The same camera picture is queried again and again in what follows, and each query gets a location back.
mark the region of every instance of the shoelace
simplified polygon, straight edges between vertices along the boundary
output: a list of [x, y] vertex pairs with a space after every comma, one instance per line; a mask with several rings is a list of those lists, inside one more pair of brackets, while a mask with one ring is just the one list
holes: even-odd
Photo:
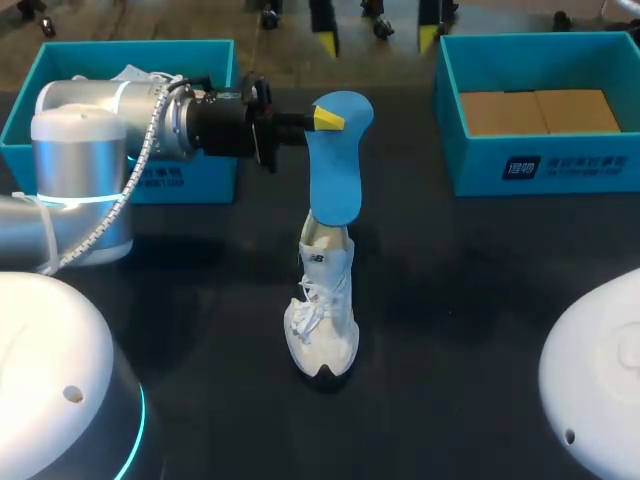
[[305, 345], [309, 345], [309, 335], [325, 317], [331, 316], [342, 307], [344, 294], [341, 293], [345, 282], [343, 276], [334, 290], [329, 290], [322, 285], [313, 283], [304, 275], [299, 283], [302, 286], [306, 302], [300, 302], [296, 306], [293, 324], [293, 333], [300, 337]]

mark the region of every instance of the blue box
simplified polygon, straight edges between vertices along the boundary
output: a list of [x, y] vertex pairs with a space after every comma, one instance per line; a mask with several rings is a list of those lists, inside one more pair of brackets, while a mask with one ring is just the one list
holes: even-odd
[[[40, 90], [51, 81], [69, 80], [74, 75], [108, 80], [127, 64], [147, 72], [185, 77], [208, 73], [214, 87], [234, 86], [240, 76], [231, 40], [44, 44], [0, 136], [0, 152], [23, 192], [37, 193], [30, 129]], [[139, 204], [230, 203], [235, 177], [235, 158], [198, 154], [189, 161], [152, 160], [132, 201]]]
[[[602, 90], [621, 133], [469, 133], [461, 93], [562, 89]], [[434, 105], [458, 196], [640, 191], [640, 52], [624, 32], [442, 37]]]

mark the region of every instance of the chair wheel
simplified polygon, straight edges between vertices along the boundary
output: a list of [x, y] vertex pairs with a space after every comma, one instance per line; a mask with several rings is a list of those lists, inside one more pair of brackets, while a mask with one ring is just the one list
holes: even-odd
[[573, 28], [573, 22], [569, 15], [562, 10], [557, 11], [553, 15], [553, 28], [554, 32], [568, 32]]
[[280, 17], [273, 10], [263, 10], [261, 24], [265, 30], [275, 30], [278, 28]]
[[386, 40], [394, 33], [395, 30], [391, 26], [389, 20], [378, 17], [376, 21], [373, 22], [373, 34], [380, 40]]
[[44, 17], [38, 23], [40, 23], [40, 28], [42, 29], [45, 37], [53, 38], [56, 36], [56, 29], [53, 26], [53, 21], [51, 20], [51, 18]]

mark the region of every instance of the screw hole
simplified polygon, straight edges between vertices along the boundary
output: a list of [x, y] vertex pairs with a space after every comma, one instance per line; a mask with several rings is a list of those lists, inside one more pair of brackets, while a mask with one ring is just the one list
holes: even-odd
[[569, 429], [564, 432], [564, 440], [567, 442], [567, 445], [573, 445], [573, 442], [576, 441], [576, 434], [573, 430]]
[[62, 391], [64, 398], [66, 398], [71, 403], [80, 403], [84, 400], [84, 395], [82, 395], [82, 390], [74, 385], [70, 385]]

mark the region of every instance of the white sneaker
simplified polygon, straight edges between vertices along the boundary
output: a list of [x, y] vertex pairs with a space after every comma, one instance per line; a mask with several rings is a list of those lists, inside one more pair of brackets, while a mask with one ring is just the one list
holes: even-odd
[[300, 239], [306, 301], [292, 299], [284, 314], [289, 351], [309, 377], [339, 377], [355, 359], [360, 332], [351, 308], [353, 252], [346, 227], [325, 227], [309, 213]]

